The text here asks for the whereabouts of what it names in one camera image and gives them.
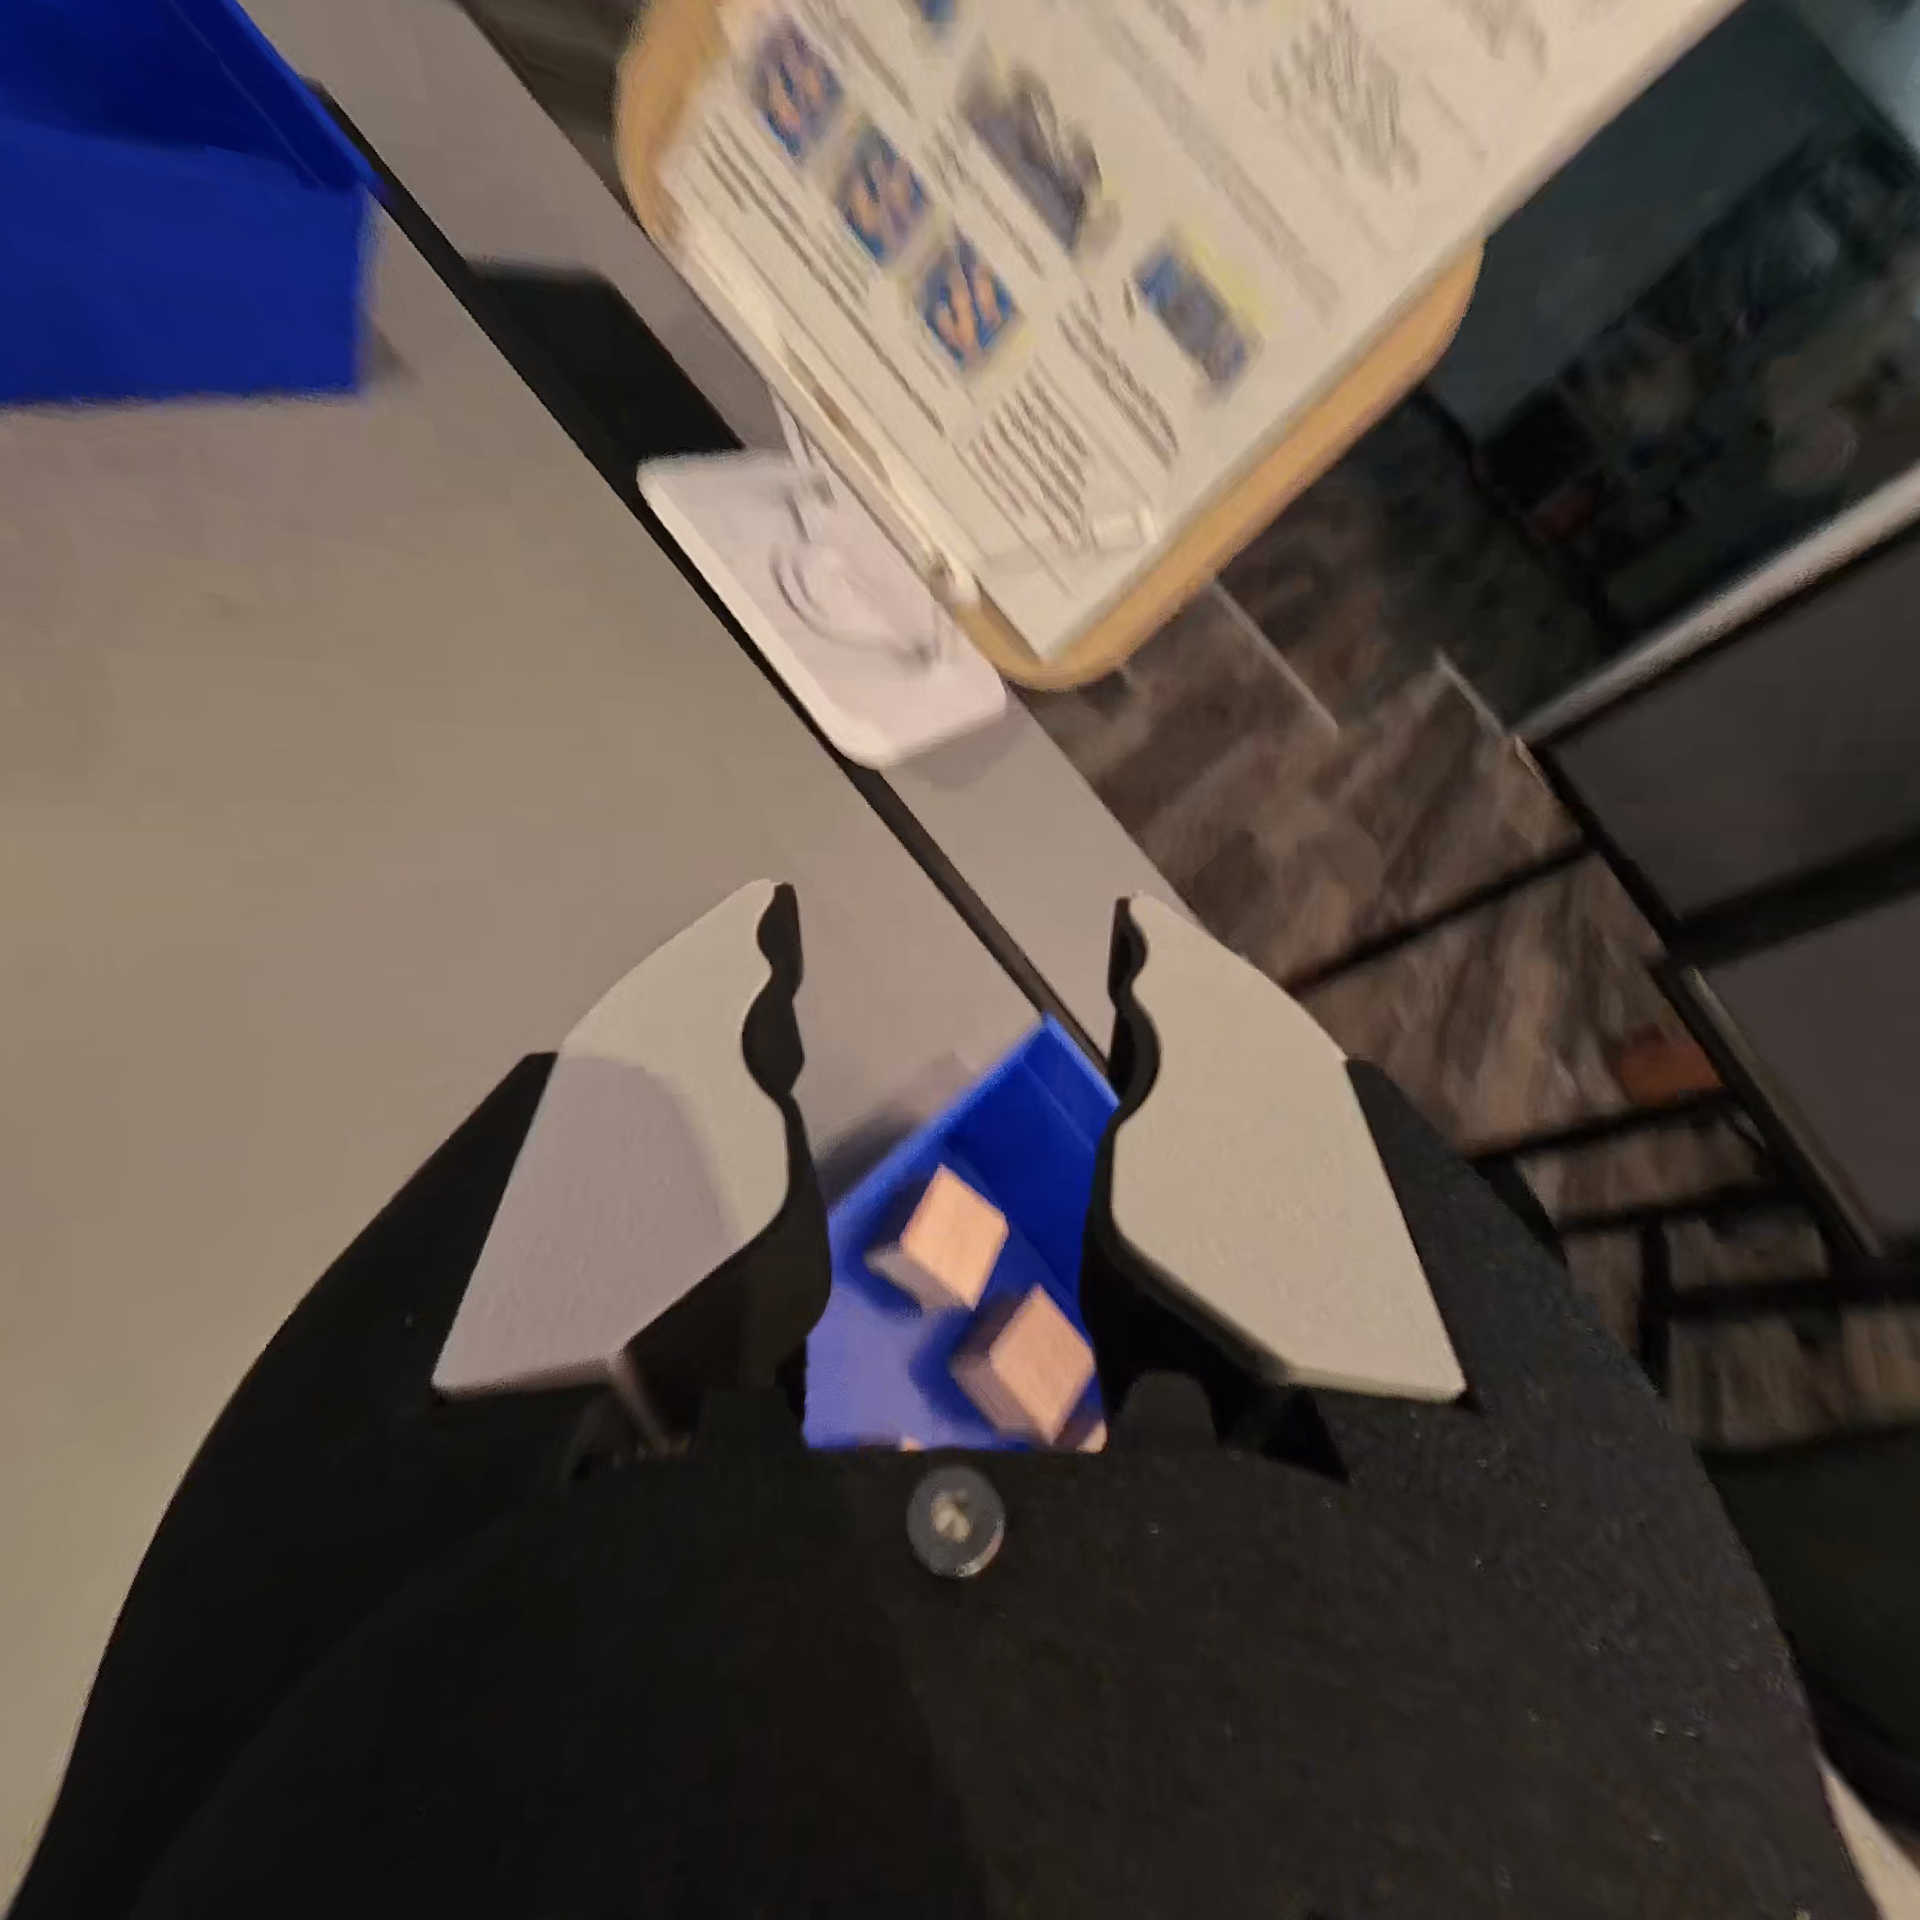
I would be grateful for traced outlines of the white clipboard stand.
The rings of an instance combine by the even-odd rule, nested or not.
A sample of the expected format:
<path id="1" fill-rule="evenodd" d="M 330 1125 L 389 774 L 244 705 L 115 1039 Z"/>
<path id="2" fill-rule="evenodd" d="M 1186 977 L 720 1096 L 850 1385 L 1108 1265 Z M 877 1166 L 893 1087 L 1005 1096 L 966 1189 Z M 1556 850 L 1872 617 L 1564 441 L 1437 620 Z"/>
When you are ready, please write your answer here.
<path id="1" fill-rule="evenodd" d="M 638 466 L 643 503 L 827 743 L 887 772 L 992 729 L 1000 671 L 876 516 L 788 452 Z"/>

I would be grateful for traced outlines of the group of wooden cubes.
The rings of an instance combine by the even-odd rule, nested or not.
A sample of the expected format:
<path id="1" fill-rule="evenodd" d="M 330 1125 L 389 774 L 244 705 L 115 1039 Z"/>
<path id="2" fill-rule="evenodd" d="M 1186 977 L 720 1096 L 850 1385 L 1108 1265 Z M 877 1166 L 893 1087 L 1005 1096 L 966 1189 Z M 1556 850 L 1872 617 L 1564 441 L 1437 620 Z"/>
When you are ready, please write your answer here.
<path id="1" fill-rule="evenodd" d="M 930 1320 L 948 1380 L 999 1440 L 1075 1440 L 1096 1370 L 1087 1335 L 984 1190 L 939 1162 L 867 1265 Z"/>

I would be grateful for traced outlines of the blue plastic bin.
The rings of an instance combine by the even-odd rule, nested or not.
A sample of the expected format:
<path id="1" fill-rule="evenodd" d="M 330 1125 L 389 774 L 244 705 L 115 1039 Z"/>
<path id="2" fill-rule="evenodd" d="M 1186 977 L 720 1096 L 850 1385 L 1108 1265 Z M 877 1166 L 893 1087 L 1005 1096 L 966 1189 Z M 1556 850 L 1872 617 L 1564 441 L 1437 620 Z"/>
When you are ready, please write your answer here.
<path id="1" fill-rule="evenodd" d="M 806 1344 L 802 1430 L 814 1449 L 1034 1449 L 974 1414 L 938 1359 L 930 1320 L 868 1272 L 867 1254 L 896 1236 L 927 1175 L 954 1166 L 1008 1214 L 1090 1344 L 1078 1268 L 1114 1111 L 1085 1054 L 1042 1021 L 830 1205 L 831 1295 Z M 1104 1436 L 1094 1378 L 1075 1440 L 1051 1449 L 1094 1452 Z"/>
<path id="2" fill-rule="evenodd" d="M 244 6 L 4 1 L 4 406 L 355 391 L 375 191 Z"/>

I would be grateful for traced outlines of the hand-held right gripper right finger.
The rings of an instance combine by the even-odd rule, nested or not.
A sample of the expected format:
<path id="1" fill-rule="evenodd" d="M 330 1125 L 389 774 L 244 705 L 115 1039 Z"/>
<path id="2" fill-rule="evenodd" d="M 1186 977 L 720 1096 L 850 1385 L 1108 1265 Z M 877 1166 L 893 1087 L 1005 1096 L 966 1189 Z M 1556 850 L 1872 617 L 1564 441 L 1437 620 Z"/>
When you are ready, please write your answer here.
<path id="1" fill-rule="evenodd" d="M 1264 1385 L 1458 1402 L 1348 1052 L 1152 895 L 1115 903 L 1108 996 L 1115 1109 L 1085 1253 Z"/>

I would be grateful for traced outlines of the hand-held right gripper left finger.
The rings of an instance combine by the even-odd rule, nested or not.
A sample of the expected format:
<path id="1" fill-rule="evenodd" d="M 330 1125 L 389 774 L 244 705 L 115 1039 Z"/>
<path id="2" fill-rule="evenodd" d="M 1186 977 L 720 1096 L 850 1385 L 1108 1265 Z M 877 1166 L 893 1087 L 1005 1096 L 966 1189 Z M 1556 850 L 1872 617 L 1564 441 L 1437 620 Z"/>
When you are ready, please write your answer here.
<path id="1" fill-rule="evenodd" d="M 798 1102 L 802 977 L 795 886 L 751 879 L 567 1031 L 444 1337 L 444 1397 L 804 1401 L 831 1257 Z"/>

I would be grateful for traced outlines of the wooden clipboard with printed sheet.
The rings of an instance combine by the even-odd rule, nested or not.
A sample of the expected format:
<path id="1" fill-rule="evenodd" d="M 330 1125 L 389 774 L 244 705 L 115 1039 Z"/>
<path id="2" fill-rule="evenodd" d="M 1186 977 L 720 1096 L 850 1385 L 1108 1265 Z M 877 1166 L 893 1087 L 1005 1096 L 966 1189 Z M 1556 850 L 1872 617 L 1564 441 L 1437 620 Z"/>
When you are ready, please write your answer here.
<path id="1" fill-rule="evenodd" d="M 643 5 L 652 241 L 983 650 L 1122 656 L 1731 5 Z"/>

